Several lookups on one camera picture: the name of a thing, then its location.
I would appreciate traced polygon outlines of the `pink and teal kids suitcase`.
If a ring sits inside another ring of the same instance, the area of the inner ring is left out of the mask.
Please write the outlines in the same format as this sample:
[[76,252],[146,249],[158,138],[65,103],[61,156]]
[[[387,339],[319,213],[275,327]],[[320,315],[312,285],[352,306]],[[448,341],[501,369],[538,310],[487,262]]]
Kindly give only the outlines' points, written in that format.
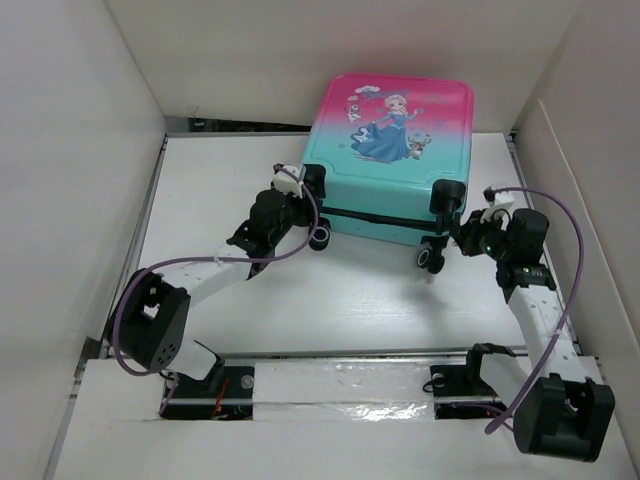
[[334,233],[417,248],[431,274],[464,212],[474,92],[450,79],[347,73],[329,81],[301,159],[319,223]]

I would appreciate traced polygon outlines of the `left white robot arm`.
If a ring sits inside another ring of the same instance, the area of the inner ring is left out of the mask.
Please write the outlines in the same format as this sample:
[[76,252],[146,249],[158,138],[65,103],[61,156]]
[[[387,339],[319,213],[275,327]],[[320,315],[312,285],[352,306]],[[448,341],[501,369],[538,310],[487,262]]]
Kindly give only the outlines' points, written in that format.
[[188,380],[201,396],[222,387],[224,361],[185,338],[189,311],[236,283],[249,281],[278,261],[275,250],[294,226],[319,226],[317,197],[275,188],[260,192],[245,220],[212,256],[164,260],[135,272],[111,317],[110,342],[119,366],[131,376],[159,374]]

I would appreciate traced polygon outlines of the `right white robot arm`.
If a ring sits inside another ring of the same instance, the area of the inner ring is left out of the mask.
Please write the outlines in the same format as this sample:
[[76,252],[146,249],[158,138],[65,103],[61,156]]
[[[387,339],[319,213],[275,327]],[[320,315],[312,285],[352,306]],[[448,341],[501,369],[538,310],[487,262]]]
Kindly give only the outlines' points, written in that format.
[[512,421],[524,454],[594,462],[613,416],[615,397],[583,367],[566,326],[556,282],[541,261],[549,221],[520,208],[508,222],[500,207],[475,210],[454,239],[465,256],[496,263],[496,283],[525,340],[531,370],[508,347],[477,343],[467,354],[462,381],[474,393],[491,388]]

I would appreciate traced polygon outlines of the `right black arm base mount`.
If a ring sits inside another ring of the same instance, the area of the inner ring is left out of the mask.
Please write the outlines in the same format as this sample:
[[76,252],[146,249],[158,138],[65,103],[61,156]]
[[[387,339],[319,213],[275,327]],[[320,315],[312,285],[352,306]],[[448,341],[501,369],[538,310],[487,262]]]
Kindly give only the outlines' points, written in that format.
[[493,343],[476,343],[467,352],[465,363],[434,365],[431,379],[422,390],[435,399],[436,420],[492,419],[506,410],[495,391],[480,377],[484,356],[515,358],[512,349]]

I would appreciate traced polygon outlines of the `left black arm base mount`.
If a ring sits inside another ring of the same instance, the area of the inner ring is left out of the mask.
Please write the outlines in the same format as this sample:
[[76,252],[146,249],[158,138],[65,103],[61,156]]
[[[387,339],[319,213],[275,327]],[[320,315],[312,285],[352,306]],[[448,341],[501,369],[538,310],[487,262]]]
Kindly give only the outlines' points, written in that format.
[[165,420],[243,421],[253,419],[253,365],[226,366],[212,390],[181,376],[165,381],[159,415]]

